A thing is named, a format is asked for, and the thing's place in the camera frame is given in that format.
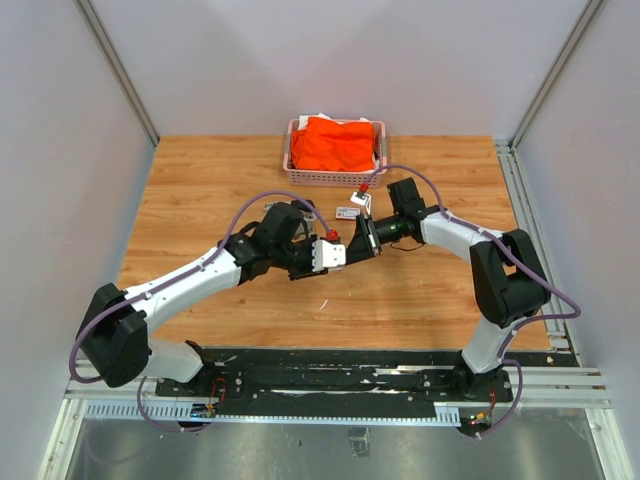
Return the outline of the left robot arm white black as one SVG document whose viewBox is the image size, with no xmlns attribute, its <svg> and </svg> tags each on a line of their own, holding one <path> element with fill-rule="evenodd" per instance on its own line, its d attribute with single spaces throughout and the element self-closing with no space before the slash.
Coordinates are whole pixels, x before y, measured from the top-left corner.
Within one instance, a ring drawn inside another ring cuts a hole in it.
<svg viewBox="0 0 640 480">
<path fill-rule="evenodd" d="M 152 333 L 200 301 L 272 268 L 286 271 L 292 280 L 342 268 L 346 250 L 337 232 L 296 240 L 304 223 L 299 209 L 277 202 L 262 221 L 226 235 L 216 247 L 163 277 L 125 290 L 112 283 L 99 287 L 72 352 L 83 353 L 97 372 L 96 380 L 110 388 L 151 376 L 174 380 L 195 396 L 207 393 L 215 364 L 204 349 L 193 341 L 154 340 Z"/>
</svg>

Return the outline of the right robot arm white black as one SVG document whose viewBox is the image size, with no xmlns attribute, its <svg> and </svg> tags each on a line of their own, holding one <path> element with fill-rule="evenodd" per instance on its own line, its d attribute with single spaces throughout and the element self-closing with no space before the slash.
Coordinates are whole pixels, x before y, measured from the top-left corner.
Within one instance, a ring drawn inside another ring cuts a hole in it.
<svg viewBox="0 0 640 480">
<path fill-rule="evenodd" d="M 392 183 L 388 193 L 393 214 L 379 220 L 370 213 L 365 185 L 352 195 L 351 201 L 365 210 L 355 217 L 346 260 L 354 264 L 371 259 L 383 246 L 411 237 L 469 263 L 480 319 L 457 356 L 447 386 L 463 399 L 477 399 L 497 380 L 516 323 L 533 317 L 550 300 L 535 247 L 521 229 L 487 230 L 440 205 L 428 207 L 411 178 Z"/>
</svg>

